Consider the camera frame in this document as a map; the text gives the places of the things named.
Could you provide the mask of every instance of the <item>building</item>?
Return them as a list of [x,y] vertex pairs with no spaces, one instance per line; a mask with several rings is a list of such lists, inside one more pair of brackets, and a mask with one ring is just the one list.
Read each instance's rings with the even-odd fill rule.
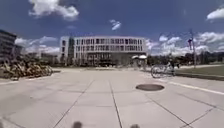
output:
[[29,56],[29,58],[37,58],[37,59],[40,59],[41,61],[44,61],[50,64],[55,64],[57,60],[57,55],[52,55],[49,53],[33,52],[33,53],[28,53],[27,55]]
[[145,55],[146,40],[138,37],[61,37],[60,62],[65,65],[128,65],[134,55]]
[[21,56],[22,50],[23,50],[22,46],[15,44],[12,49],[13,58],[16,59],[18,56]]
[[13,58],[13,48],[16,35],[0,29],[0,59],[9,60]]

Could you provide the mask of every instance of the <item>pavement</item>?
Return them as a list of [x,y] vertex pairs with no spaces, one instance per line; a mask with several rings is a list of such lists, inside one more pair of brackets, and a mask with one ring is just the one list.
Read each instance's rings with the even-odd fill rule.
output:
[[0,128],[223,128],[223,119],[223,81],[81,69],[0,80]]

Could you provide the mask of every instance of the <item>blue sky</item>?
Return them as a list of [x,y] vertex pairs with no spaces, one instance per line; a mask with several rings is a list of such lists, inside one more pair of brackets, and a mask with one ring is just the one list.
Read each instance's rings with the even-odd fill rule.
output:
[[0,28],[16,43],[57,52],[64,35],[141,36],[151,54],[224,51],[224,0],[1,0]]

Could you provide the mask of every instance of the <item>drain cover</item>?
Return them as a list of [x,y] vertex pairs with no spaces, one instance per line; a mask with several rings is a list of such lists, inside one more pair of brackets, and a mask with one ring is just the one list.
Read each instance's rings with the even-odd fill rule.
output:
[[159,91],[164,89],[164,86],[158,84],[140,84],[136,86],[136,89],[144,91]]

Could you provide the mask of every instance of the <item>lamp post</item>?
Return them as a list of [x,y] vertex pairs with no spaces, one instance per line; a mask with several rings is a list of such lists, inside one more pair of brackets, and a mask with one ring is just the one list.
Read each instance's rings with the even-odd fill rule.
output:
[[191,42],[192,42],[192,46],[193,46],[193,54],[194,54],[194,68],[196,68],[196,63],[197,63],[197,56],[196,56],[196,49],[195,49],[195,43],[194,43],[194,33],[192,31],[192,29],[190,29],[190,34],[191,34]]

